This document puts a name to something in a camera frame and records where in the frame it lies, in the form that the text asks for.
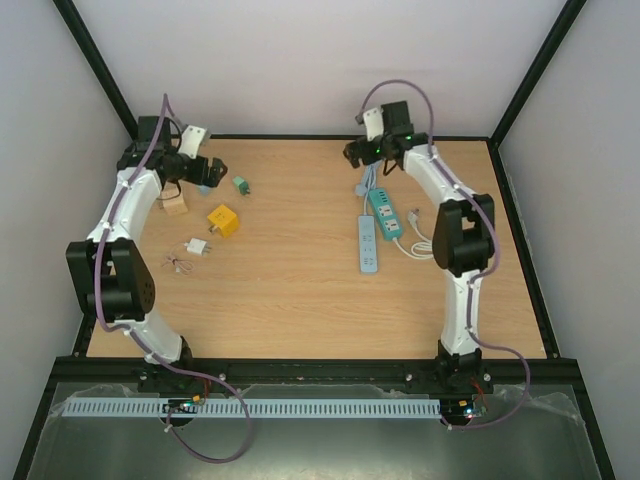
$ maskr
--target teal power strip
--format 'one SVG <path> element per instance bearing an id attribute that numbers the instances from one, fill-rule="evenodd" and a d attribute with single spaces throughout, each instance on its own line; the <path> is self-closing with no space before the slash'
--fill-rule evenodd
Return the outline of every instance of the teal power strip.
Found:
<path id="1" fill-rule="evenodd" d="M 382 236 L 388 242 L 400 238 L 403 233 L 402 224 L 391 205 L 391 200 L 384 188 L 376 188 L 369 192 L 369 205 L 373 209 Z"/>

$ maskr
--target white power cord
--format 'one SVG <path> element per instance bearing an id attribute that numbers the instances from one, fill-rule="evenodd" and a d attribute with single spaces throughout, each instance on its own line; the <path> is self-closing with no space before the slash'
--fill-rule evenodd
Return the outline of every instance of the white power cord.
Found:
<path id="1" fill-rule="evenodd" d="M 416 242 L 411 245 L 410 251 L 407 251 L 402 245 L 400 245 L 397 238 L 393 239 L 393 243 L 395 243 L 396 247 L 398 247 L 407 257 L 413 258 L 414 260 L 430 260 L 433 258 L 433 246 L 431 244 L 431 240 L 420 233 L 420 229 L 418 228 L 419 213 L 420 211 L 417 208 L 411 210 L 409 215 L 407 215 L 407 220 L 409 220 L 409 225 L 411 225 L 418 237 L 422 239 L 422 242 Z"/>

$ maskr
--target white cable tray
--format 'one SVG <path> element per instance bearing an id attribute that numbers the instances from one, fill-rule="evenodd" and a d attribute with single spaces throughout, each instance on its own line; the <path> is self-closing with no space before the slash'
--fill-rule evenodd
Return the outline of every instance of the white cable tray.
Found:
<path id="1" fill-rule="evenodd" d="M 440 418 L 440 401 L 425 399 L 245 399 L 253 418 Z M 63 417 L 159 417 L 166 398 L 70 398 Z M 175 418 L 244 418 L 235 398 L 207 400 L 203 406 L 176 411 Z"/>

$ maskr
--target white wall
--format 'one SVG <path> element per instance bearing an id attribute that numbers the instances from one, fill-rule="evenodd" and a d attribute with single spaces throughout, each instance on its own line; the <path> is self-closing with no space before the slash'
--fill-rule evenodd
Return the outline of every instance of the white wall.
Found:
<path id="1" fill-rule="evenodd" d="M 53 2 L 0 3 L 0 72 L 5 479 L 13 475 L 53 360 L 71 353 L 80 323 L 65 249 L 99 218 L 127 136 Z"/>
<path id="2" fill-rule="evenodd" d="M 565 0 L 76 0 L 134 111 L 163 90 L 220 133 L 360 133 L 381 80 L 439 135 L 491 135 Z M 406 87 L 375 98 L 415 99 Z"/>
<path id="3" fill-rule="evenodd" d="M 587 2 L 501 149 L 620 479 L 640 471 L 638 18 L 634 0 Z"/>

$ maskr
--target green connector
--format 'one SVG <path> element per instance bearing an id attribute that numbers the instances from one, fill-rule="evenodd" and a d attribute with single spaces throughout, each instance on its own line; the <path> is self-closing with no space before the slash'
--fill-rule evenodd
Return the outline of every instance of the green connector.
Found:
<path id="1" fill-rule="evenodd" d="M 242 177 L 234 177 L 233 184 L 236 186 L 241 195 L 248 195 L 251 193 L 249 190 L 249 183 Z"/>

